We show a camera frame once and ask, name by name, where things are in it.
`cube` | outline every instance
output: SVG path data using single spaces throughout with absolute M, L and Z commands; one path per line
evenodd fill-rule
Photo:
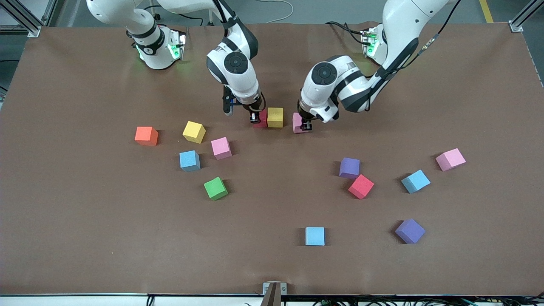
M 372 183 L 365 176 L 360 174 L 357 179 L 351 184 L 348 191 L 351 192 L 357 199 L 363 199 L 370 192 L 374 183 Z
M 232 156 L 231 147 L 228 145 L 226 137 L 212 140 L 213 155 L 218 160 Z
M 300 134 L 300 133 L 307 133 L 308 131 L 305 131 L 302 129 L 302 117 L 299 113 L 293 113 L 293 133 Z
M 185 172 L 200 170 L 200 156 L 196 151 L 181 152 L 180 167 Z
M 306 228 L 307 246 L 325 245 L 325 228 Z
M 151 126 L 138 126 L 134 140 L 141 145 L 157 145 L 159 132 Z
M 206 129 L 200 123 L 188 121 L 183 131 L 183 136 L 190 142 L 202 143 Z
M 431 183 L 429 179 L 425 176 L 423 171 L 421 170 L 418 170 L 415 173 L 410 174 L 401 182 L 403 183 L 404 187 L 406 187 L 409 193 L 414 193 L 416 191 L 419 191 L 421 190 L 421 188 Z
M 417 243 L 425 230 L 414 219 L 404 220 L 395 233 L 406 243 Z
M 436 158 L 436 162 L 442 171 L 446 171 L 453 169 L 460 164 L 464 164 L 467 161 L 465 161 L 465 158 L 461 155 L 459 149 L 453 149 L 440 154 L 440 156 Z
M 341 178 L 356 179 L 359 176 L 360 161 L 354 158 L 345 157 L 340 163 Z
M 260 113 L 259 113 L 259 119 L 261 120 L 261 122 L 259 123 L 255 123 L 253 124 L 253 127 L 268 127 L 268 123 L 267 123 L 267 109 L 265 108 L 264 110 L 262 110 Z
M 223 181 L 221 181 L 219 177 L 204 183 L 204 188 L 206 189 L 209 198 L 214 201 L 219 200 L 228 194 L 225 184 L 223 184 Z
M 267 117 L 268 127 L 283 127 L 283 108 L 269 107 Z

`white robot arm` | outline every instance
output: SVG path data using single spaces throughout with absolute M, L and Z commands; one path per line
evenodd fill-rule
M 134 39 L 140 58 L 152 69 L 168 68 L 180 59 L 185 36 L 157 25 L 151 14 L 136 9 L 143 0 L 86 0 L 90 12 L 100 21 L 123 25 Z M 224 0 L 157 0 L 166 10 L 185 14 L 210 10 L 221 20 L 225 34 L 217 48 L 210 51 L 206 65 L 212 76 L 224 85 L 223 111 L 242 105 L 250 112 L 252 123 L 260 122 L 259 112 L 266 102 L 257 76 L 249 61 L 258 51 L 258 41 Z
M 366 55 L 381 64 L 367 79 L 349 56 L 334 56 L 316 64 L 304 82 L 298 102 L 302 128 L 312 120 L 336 120 L 338 101 L 349 112 L 368 111 L 385 85 L 416 51 L 427 22 L 455 0 L 387 0 L 383 23 L 368 34 Z

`green cube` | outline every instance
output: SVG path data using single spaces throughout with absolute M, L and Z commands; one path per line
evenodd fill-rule
M 204 188 L 208 192 L 208 196 L 212 200 L 218 200 L 228 194 L 225 184 L 219 177 L 204 183 Z

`pink cube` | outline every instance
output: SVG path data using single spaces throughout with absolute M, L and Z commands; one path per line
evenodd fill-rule
M 442 153 L 436 158 L 436 162 L 442 171 L 446 171 L 455 168 L 460 164 L 464 164 L 467 161 L 465 161 L 465 158 L 461 155 L 459 149 L 453 149 L 451 151 Z
M 212 140 L 213 155 L 218 160 L 232 156 L 231 147 L 226 137 Z
M 302 129 L 302 117 L 299 113 L 293 113 L 293 133 L 300 134 L 300 133 L 307 133 L 308 131 L 305 131 Z

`red cube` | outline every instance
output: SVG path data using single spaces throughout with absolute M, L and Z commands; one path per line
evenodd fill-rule
M 356 196 L 357 199 L 362 199 L 367 196 L 373 186 L 374 183 L 372 183 L 369 179 L 360 174 L 357 179 L 355 179 L 355 182 L 351 184 L 351 187 L 349 187 L 348 190 L 354 196 Z

